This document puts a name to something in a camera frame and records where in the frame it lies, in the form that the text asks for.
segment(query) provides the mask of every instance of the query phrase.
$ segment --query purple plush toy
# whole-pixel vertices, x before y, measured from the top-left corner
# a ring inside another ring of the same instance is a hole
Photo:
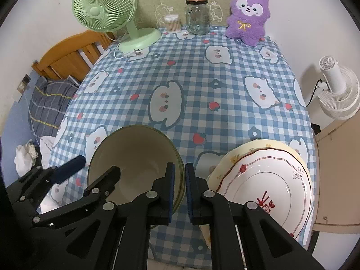
[[[264,23],[270,17],[269,0],[232,0],[231,15],[226,20],[225,35],[241,39],[248,46],[256,46],[264,38]]]

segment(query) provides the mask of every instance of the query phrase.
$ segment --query blue checkered tablecloth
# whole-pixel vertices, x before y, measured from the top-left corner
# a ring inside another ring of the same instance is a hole
[[[184,163],[202,167],[207,159],[213,162],[219,156],[219,161],[221,155],[256,138],[290,144],[307,156],[315,190],[313,133],[284,56],[268,37],[250,47],[226,38],[224,32],[224,27],[195,37],[184,30],[164,32],[148,49],[120,59],[113,55],[116,43],[110,45],[69,104],[50,165],[60,166],[79,154],[91,159],[94,145],[106,135],[144,124],[165,133]],[[87,172],[83,169],[69,179],[64,204],[82,197]],[[297,238],[301,244],[307,239],[304,232],[305,227]],[[189,223],[186,198],[170,226],[151,231],[149,257],[211,267],[201,231]]]

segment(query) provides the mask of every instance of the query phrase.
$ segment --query yellow bow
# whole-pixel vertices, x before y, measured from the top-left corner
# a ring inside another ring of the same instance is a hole
[[[244,31],[246,31],[245,26],[248,27],[248,28],[251,28],[250,23],[243,23],[241,20],[238,20],[238,23],[240,24],[239,29],[243,29]]]

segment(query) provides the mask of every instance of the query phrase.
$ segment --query striped blanket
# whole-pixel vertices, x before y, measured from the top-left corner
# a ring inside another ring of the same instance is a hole
[[[72,76],[57,81],[48,81],[45,77],[37,80],[28,115],[35,136],[56,136],[67,106],[79,85]]]

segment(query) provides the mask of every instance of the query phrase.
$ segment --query bowl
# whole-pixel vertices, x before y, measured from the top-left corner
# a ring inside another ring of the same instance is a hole
[[[120,180],[106,201],[125,204],[150,191],[154,180],[165,176],[168,162],[175,165],[174,213],[185,195],[184,164],[170,139],[152,127],[126,126],[105,138],[91,159],[88,185],[112,166],[119,167]]]

